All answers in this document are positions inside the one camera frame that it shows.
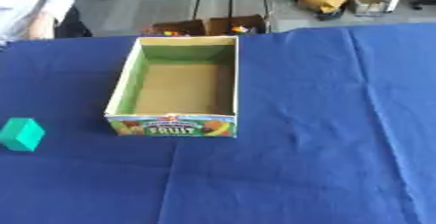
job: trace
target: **green box lining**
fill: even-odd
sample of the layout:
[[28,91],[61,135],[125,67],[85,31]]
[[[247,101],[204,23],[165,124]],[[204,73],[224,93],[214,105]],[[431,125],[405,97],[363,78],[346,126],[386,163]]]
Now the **green box lining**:
[[222,64],[235,68],[235,51],[235,45],[142,46],[116,114],[133,113],[149,64]]

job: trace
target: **open box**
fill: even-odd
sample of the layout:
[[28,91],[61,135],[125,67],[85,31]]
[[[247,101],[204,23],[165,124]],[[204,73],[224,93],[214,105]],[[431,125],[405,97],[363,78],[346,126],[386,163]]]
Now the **open box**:
[[236,136],[237,38],[143,37],[105,117],[118,134]]

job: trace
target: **green cube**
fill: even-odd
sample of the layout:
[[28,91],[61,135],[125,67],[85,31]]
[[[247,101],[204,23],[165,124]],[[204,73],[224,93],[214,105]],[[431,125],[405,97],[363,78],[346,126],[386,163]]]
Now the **green cube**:
[[12,118],[0,130],[0,143],[13,151],[33,152],[44,134],[44,130],[33,119]]

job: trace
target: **gray floor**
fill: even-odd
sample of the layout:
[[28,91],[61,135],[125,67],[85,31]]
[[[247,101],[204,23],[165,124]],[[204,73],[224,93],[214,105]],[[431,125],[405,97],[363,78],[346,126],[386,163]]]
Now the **gray floor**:
[[[223,17],[228,0],[202,0],[199,18]],[[84,22],[96,36],[138,34],[155,22],[189,19],[195,0],[77,0]],[[378,18],[359,18],[346,13],[341,19],[318,21],[310,12],[300,10],[291,0],[272,0],[272,30],[286,31],[298,27],[378,24],[392,22],[436,21],[436,6],[413,11],[404,0],[398,9]],[[262,14],[262,0],[236,0],[239,16]]]

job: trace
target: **blue tablecloth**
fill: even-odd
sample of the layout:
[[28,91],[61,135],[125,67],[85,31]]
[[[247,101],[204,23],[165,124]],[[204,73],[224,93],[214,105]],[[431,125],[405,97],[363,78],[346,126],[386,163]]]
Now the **blue tablecloth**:
[[116,136],[103,109],[131,37],[0,53],[0,126],[33,117],[35,153],[0,149],[0,222],[436,222],[436,24],[240,38],[239,134]]

